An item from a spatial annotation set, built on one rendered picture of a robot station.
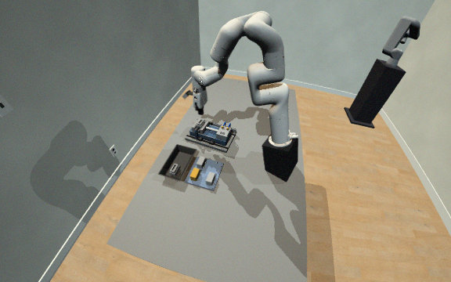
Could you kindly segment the yellow rectangular block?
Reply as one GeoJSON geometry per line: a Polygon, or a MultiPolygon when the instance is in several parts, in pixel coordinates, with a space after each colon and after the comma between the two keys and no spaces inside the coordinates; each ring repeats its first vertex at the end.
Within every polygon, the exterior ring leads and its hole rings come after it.
{"type": "Polygon", "coordinates": [[[200,174],[200,169],[194,168],[192,173],[191,173],[191,175],[190,175],[190,179],[193,180],[193,181],[197,181],[197,178],[198,178],[199,174],[200,174]]]}

